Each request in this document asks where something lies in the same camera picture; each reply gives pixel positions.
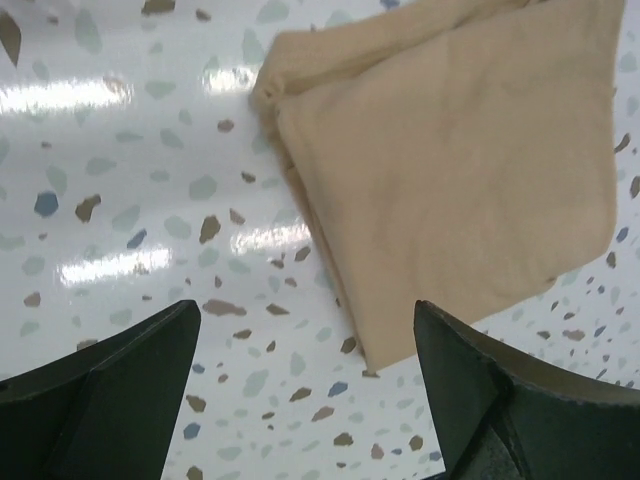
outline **blue speck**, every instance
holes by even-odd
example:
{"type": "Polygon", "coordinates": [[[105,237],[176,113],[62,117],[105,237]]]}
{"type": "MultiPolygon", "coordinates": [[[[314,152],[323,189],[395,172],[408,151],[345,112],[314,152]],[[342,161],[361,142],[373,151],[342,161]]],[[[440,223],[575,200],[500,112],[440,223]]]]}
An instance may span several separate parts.
{"type": "Polygon", "coordinates": [[[142,243],[142,240],[144,240],[144,237],[146,237],[146,236],[147,236],[147,229],[143,228],[138,233],[136,233],[131,238],[131,240],[129,240],[127,242],[127,248],[129,250],[134,250],[134,249],[138,248],[140,246],[140,244],[142,243]]]}
{"type": "Polygon", "coordinates": [[[182,433],[184,433],[185,440],[196,438],[198,436],[198,433],[200,433],[200,425],[198,425],[197,423],[190,423],[189,425],[184,427],[182,433]]]}
{"type": "Polygon", "coordinates": [[[41,192],[33,211],[43,218],[50,217],[58,210],[58,197],[53,192],[41,192]]]}
{"type": "Polygon", "coordinates": [[[336,395],[340,395],[341,393],[346,392],[347,388],[349,388],[349,385],[347,385],[344,382],[334,383],[333,386],[329,389],[329,398],[335,397],[336,395]]]}
{"type": "Polygon", "coordinates": [[[627,238],[627,235],[629,235],[629,227],[621,228],[616,237],[616,241],[618,243],[623,242],[624,239],[627,238]]]}
{"type": "Polygon", "coordinates": [[[385,10],[392,10],[400,6],[400,0],[380,0],[385,10]]]}

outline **folded nylon stocking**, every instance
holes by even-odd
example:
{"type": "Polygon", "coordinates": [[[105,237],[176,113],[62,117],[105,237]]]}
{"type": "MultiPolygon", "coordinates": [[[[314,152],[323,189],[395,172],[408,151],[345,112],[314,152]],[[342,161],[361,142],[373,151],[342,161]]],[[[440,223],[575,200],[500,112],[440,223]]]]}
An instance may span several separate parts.
{"type": "Polygon", "coordinates": [[[280,34],[251,101],[367,366],[415,353],[413,307],[467,323],[603,254],[623,0],[419,0],[280,34]]]}

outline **brown speck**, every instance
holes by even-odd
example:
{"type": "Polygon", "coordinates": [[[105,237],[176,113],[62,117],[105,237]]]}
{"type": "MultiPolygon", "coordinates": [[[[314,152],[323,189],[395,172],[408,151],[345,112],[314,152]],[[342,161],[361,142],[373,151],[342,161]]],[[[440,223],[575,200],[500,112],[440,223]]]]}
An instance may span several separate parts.
{"type": "Polygon", "coordinates": [[[240,174],[240,176],[242,177],[242,179],[247,182],[247,183],[253,183],[256,181],[256,176],[251,174],[251,173],[247,173],[247,172],[242,172],[240,174]]]}
{"type": "Polygon", "coordinates": [[[349,445],[353,445],[353,438],[346,432],[341,433],[333,439],[333,444],[336,447],[348,447],[349,445]]]}
{"type": "Polygon", "coordinates": [[[79,352],[83,348],[90,347],[91,345],[95,345],[96,343],[98,343],[98,339],[96,338],[87,338],[86,340],[82,340],[76,345],[76,352],[79,352]]]}
{"type": "Polygon", "coordinates": [[[236,225],[244,225],[244,222],[246,222],[245,218],[233,208],[229,209],[229,220],[236,225]]]}
{"type": "Polygon", "coordinates": [[[196,10],[196,18],[201,22],[210,22],[211,21],[211,15],[209,15],[207,12],[205,12],[201,8],[198,8],[196,10]]]}
{"type": "Polygon", "coordinates": [[[202,413],[204,409],[207,408],[207,402],[195,395],[187,395],[187,403],[196,413],[202,413]]]}
{"type": "Polygon", "coordinates": [[[23,303],[25,307],[39,307],[40,300],[40,292],[33,292],[31,295],[25,297],[23,303]]]}
{"type": "Polygon", "coordinates": [[[229,120],[228,118],[226,120],[220,120],[218,122],[219,132],[229,133],[231,130],[233,130],[233,127],[235,127],[235,123],[233,123],[233,120],[229,120]]]}
{"type": "Polygon", "coordinates": [[[317,422],[319,420],[324,420],[327,417],[330,417],[331,415],[333,415],[333,412],[335,410],[331,407],[322,407],[320,410],[318,410],[314,415],[313,418],[311,419],[312,422],[317,422]]]}
{"type": "Polygon", "coordinates": [[[127,86],[119,78],[105,76],[102,77],[102,81],[107,90],[115,95],[123,95],[127,90],[127,86]]]}
{"type": "Polygon", "coordinates": [[[624,150],[629,146],[629,143],[631,143],[631,136],[628,133],[625,133],[624,137],[622,137],[622,140],[620,140],[620,143],[618,144],[618,146],[613,149],[614,153],[621,152],[622,150],[624,150]]]}
{"type": "Polygon", "coordinates": [[[204,480],[204,474],[198,467],[191,467],[187,471],[187,480],[204,480]]]}
{"type": "Polygon", "coordinates": [[[237,338],[239,340],[246,340],[250,336],[251,336],[251,330],[249,330],[248,328],[245,330],[240,330],[239,332],[236,332],[233,334],[233,338],[237,338]]]}
{"type": "Polygon", "coordinates": [[[342,347],[340,347],[340,351],[342,353],[351,353],[356,348],[357,342],[355,337],[349,337],[344,342],[342,342],[342,347]]]}
{"type": "Polygon", "coordinates": [[[22,32],[11,15],[4,10],[0,12],[0,42],[13,66],[17,67],[20,46],[22,45],[22,32]]]}
{"type": "Polygon", "coordinates": [[[202,309],[205,312],[218,317],[222,317],[223,315],[244,317],[247,314],[247,311],[244,308],[238,307],[233,303],[225,302],[224,300],[216,300],[215,298],[212,298],[202,305],[202,309]]]}
{"type": "Polygon", "coordinates": [[[616,268],[616,252],[609,252],[609,255],[607,255],[607,265],[609,265],[609,268],[616,268]]]}
{"type": "Polygon", "coordinates": [[[384,457],[384,450],[382,450],[380,445],[374,443],[373,447],[371,447],[371,458],[374,460],[380,460],[382,457],[384,457]]]}
{"type": "Polygon", "coordinates": [[[309,247],[301,248],[300,250],[298,250],[296,252],[295,261],[296,262],[304,261],[309,256],[310,253],[311,253],[311,248],[309,248],[309,247]]]}
{"type": "Polygon", "coordinates": [[[156,15],[159,13],[173,12],[175,8],[175,0],[147,0],[144,2],[141,13],[146,16],[156,15]]]}
{"type": "Polygon", "coordinates": [[[420,435],[414,435],[413,437],[411,437],[411,440],[409,440],[409,447],[411,447],[412,452],[417,452],[418,450],[420,450],[422,448],[422,445],[424,445],[424,440],[420,435]]]}
{"type": "Polygon", "coordinates": [[[220,231],[220,228],[220,222],[215,215],[206,217],[202,222],[202,227],[200,227],[200,243],[205,244],[213,239],[220,231]]]}
{"type": "Polygon", "coordinates": [[[93,209],[101,203],[102,198],[98,194],[85,198],[76,207],[76,217],[78,217],[82,223],[89,223],[91,215],[93,214],[93,209]]]}
{"type": "Polygon", "coordinates": [[[631,180],[629,193],[631,194],[631,198],[636,198],[638,196],[638,194],[640,193],[640,177],[633,177],[633,180],[631,180]]]}
{"type": "Polygon", "coordinates": [[[286,310],[275,303],[267,305],[267,312],[271,315],[289,315],[289,310],[286,310]]]}
{"type": "Polygon", "coordinates": [[[573,340],[579,342],[585,336],[585,333],[582,330],[565,330],[562,332],[563,337],[567,337],[569,340],[573,340]]]}
{"type": "Polygon", "coordinates": [[[296,402],[298,400],[302,400],[303,398],[307,398],[309,395],[311,395],[311,389],[307,387],[302,387],[296,390],[296,392],[293,395],[291,395],[291,398],[289,399],[289,401],[296,402]]]}

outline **white speckled floor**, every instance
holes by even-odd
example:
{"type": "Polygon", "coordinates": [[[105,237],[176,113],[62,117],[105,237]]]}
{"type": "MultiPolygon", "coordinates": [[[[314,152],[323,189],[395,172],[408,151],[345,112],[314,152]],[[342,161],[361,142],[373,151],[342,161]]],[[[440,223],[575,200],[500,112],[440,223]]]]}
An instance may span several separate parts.
{"type": "MultiPolygon", "coordinates": [[[[362,375],[246,101],[275,32],[398,3],[0,0],[12,19],[0,21],[0,378],[194,298],[203,326],[165,480],[442,470],[417,360],[362,375]]],[[[610,253],[479,325],[631,387],[640,368],[638,25],[640,0],[628,0],[610,253]]]]}

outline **terrazzo pattern surface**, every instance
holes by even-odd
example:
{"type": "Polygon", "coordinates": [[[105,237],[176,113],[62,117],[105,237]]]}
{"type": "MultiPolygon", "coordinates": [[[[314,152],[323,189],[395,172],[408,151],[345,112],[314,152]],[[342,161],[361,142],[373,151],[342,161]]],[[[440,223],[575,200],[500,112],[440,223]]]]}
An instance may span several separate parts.
{"type": "MultiPolygon", "coordinates": [[[[193,298],[203,325],[164,480],[441,471],[417,359],[365,372],[247,105],[277,31],[400,3],[0,1],[0,379],[193,298]]],[[[638,25],[628,0],[609,253],[477,324],[628,387],[640,378],[638,25]]]]}

